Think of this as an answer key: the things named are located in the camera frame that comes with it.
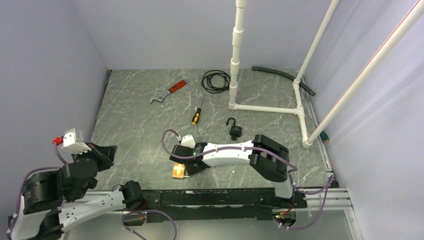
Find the brass padlock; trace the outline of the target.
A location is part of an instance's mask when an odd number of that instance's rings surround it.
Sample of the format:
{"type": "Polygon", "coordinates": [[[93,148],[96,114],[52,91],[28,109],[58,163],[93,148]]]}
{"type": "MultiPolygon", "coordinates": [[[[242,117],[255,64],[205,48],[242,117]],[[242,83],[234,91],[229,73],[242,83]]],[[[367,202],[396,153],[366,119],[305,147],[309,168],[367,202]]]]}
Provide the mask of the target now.
{"type": "Polygon", "coordinates": [[[171,176],[173,179],[184,179],[190,177],[186,171],[186,166],[181,163],[174,164],[171,176]]]}

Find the black padlock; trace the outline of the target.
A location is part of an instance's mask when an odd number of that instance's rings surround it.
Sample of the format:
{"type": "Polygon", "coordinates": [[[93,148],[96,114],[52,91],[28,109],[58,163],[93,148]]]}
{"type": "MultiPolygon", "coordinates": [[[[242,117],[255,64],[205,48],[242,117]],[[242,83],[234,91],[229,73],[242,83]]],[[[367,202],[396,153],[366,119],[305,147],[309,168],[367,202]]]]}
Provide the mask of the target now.
{"type": "Polygon", "coordinates": [[[230,121],[233,121],[233,122],[229,130],[229,135],[231,136],[232,141],[236,141],[237,138],[240,138],[242,135],[242,127],[236,125],[236,120],[233,117],[230,117],[227,119],[226,121],[227,126],[229,125],[230,121]]]}

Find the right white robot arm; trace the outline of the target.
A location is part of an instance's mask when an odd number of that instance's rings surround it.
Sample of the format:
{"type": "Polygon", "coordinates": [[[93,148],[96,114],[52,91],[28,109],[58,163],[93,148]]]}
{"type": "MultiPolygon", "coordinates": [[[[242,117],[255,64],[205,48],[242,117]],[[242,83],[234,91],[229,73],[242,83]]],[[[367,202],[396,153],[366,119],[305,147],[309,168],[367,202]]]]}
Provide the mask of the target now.
{"type": "Polygon", "coordinates": [[[289,170],[296,167],[289,162],[289,149],[273,139],[255,135],[253,140],[233,144],[209,142],[176,144],[172,151],[164,145],[169,159],[185,166],[189,176],[220,165],[248,165],[264,179],[271,182],[276,203],[287,208],[295,201],[289,170]]]}

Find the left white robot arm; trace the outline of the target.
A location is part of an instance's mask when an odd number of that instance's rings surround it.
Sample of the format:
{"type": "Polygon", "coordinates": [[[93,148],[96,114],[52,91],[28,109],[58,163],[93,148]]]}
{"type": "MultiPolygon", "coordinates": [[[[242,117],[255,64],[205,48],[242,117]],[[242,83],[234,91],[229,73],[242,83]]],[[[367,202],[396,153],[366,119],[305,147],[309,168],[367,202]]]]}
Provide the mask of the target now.
{"type": "Polygon", "coordinates": [[[140,184],[131,180],[103,197],[63,207],[82,199],[97,186],[97,174],[114,165],[117,146],[83,146],[82,153],[71,152],[72,163],[38,168],[25,176],[15,212],[8,218],[7,239],[59,240],[71,228],[103,214],[145,206],[140,184]]]}

